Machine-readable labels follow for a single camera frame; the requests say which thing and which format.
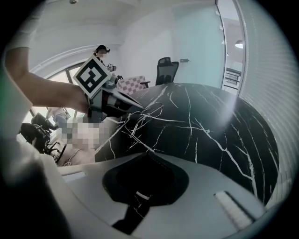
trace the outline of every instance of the ceiling light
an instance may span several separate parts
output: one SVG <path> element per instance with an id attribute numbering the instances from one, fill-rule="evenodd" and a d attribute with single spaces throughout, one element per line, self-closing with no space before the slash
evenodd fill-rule
<path id="1" fill-rule="evenodd" d="M 238 40 L 238 41 L 235 43 L 235 46 L 236 46 L 237 48 L 241 48 L 241 49 L 243 49 L 243 41 Z"/>

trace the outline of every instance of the black office chair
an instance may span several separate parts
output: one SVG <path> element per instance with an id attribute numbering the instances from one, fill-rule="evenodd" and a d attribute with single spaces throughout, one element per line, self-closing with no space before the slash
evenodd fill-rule
<path id="1" fill-rule="evenodd" d="M 59 154 L 55 156 L 54 160 L 56 163 L 60 160 L 66 144 L 60 152 L 55 145 L 60 145 L 59 142 L 54 144 L 50 143 L 51 140 L 51 130 L 56 130 L 58 127 L 54 127 L 52 123 L 40 113 L 35 115 L 30 123 L 23 123 L 21 125 L 20 134 L 25 138 L 25 140 L 33 145 L 40 154 L 51 155 L 52 152 L 57 151 Z"/>
<path id="2" fill-rule="evenodd" d="M 170 57 L 158 61 L 156 85 L 172 83 L 178 71 L 179 62 L 171 62 Z"/>

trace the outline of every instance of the human arm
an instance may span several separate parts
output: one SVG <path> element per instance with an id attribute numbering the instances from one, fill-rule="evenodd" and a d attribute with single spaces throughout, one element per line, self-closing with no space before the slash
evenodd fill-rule
<path id="1" fill-rule="evenodd" d="M 28 70 L 28 47 L 6 53 L 5 67 L 33 106 L 66 107 L 87 113 L 88 102 L 81 88 L 74 84 L 54 82 Z"/>

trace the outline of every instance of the white cable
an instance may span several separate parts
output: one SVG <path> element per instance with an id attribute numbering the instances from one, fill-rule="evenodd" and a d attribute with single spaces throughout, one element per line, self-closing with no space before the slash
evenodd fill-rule
<path id="1" fill-rule="evenodd" d="M 69 161 L 68 161 L 67 163 L 64 164 L 64 166 L 65 166 L 66 164 L 68 164 L 68 166 L 71 166 L 71 158 L 72 158 L 73 156 L 75 156 L 76 153 L 79 152 L 80 150 L 81 150 L 81 149 L 78 149 L 78 150 L 77 150 L 77 151 L 70 157 Z"/>
<path id="2" fill-rule="evenodd" d="M 151 151 L 151 152 L 155 152 L 154 150 L 152 150 L 149 146 L 147 146 L 146 144 L 144 144 L 144 143 L 142 143 L 138 138 L 136 138 L 134 135 L 133 135 L 133 138 L 138 142 L 138 143 L 141 143 L 142 145 L 144 145 L 149 151 Z"/>
<path id="3" fill-rule="evenodd" d="M 111 121 L 111 122 L 113 122 L 115 124 L 122 124 L 122 123 L 124 123 L 124 121 L 116 121 L 116 120 L 114 120 L 112 118 L 106 118 L 106 120 Z"/>
<path id="4" fill-rule="evenodd" d="M 142 117 L 138 120 L 138 122 L 136 123 L 136 125 L 135 125 L 135 127 L 134 127 L 134 129 L 133 130 L 129 130 L 128 128 L 126 128 L 129 132 L 131 132 L 131 135 L 130 135 L 130 138 L 132 138 L 132 137 L 134 137 L 135 136 L 135 133 L 136 133 L 136 131 L 138 130 L 138 129 L 140 129 L 140 128 L 142 128 L 143 126 L 145 126 L 148 122 L 150 122 L 150 120 L 149 121 L 147 121 L 145 124 L 142 124 L 143 122 L 144 122 L 144 120 L 145 120 L 145 118 L 147 118 L 147 117 L 152 117 L 151 116 L 151 114 L 153 114 L 154 112 L 156 112 L 157 110 L 159 110 L 159 109 L 161 109 L 161 112 L 160 112 L 160 114 L 157 116 L 157 117 L 159 117 L 161 114 L 162 114 L 162 111 L 163 111 L 163 106 L 164 105 L 162 105 L 161 104 L 161 106 L 159 107 L 159 108 L 157 108 L 156 110 L 154 110 L 153 112 L 151 112 L 150 114 L 144 114 L 143 112 L 145 112 L 145 111 L 147 111 L 148 109 L 145 109 L 144 111 L 142 111 L 141 112 L 141 115 L 142 115 Z"/>
<path id="5" fill-rule="evenodd" d="M 157 117 L 153 117 L 153 116 L 150 116 L 150 115 L 147 115 L 146 117 L 149 117 L 149 118 L 152 118 L 152 119 L 155 119 L 155 120 L 167 121 L 167 122 L 185 122 L 185 121 L 181 121 L 181 120 L 159 119 Z"/>
<path id="6" fill-rule="evenodd" d="M 145 195 L 143 195 L 143 194 L 141 194 L 140 192 L 136 192 L 136 194 L 139 196 L 139 197 L 142 197 L 143 199 L 145 199 L 145 200 L 149 200 L 150 199 L 150 197 L 147 197 L 147 196 L 145 196 Z"/>

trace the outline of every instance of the white ceiling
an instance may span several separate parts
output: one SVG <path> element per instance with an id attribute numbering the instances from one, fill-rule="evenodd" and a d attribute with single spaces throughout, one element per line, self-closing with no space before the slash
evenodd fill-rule
<path id="1" fill-rule="evenodd" d="M 49 0 L 38 31 L 76 23 L 115 25 L 137 3 L 138 0 L 79 0 L 76 4 L 70 4 L 69 0 Z"/>

